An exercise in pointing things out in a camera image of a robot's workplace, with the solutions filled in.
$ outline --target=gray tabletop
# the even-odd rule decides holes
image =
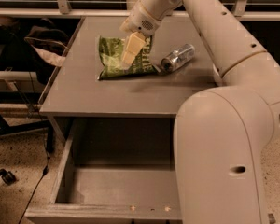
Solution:
[[[190,19],[166,17],[155,34],[153,63],[185,43],[196,48],[191,63],[167,76],[149,75],[99,81],[103,70],[98,38],[122,37],[125,17],[87,17],[56,77],[41,113],[72,117],[174,117],[195,92],[214,87],[212,62]]]

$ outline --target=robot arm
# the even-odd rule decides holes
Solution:
[[[140,0],[122,27],[153,35],[180,1],[226,86],[188,98],[175,119],[183,223],[268,224],[260,156],[280,136],[280,66],[218,0]]]

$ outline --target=drawer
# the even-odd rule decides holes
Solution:
[[[75,119],[34,223],[182,223],[172,119]]]

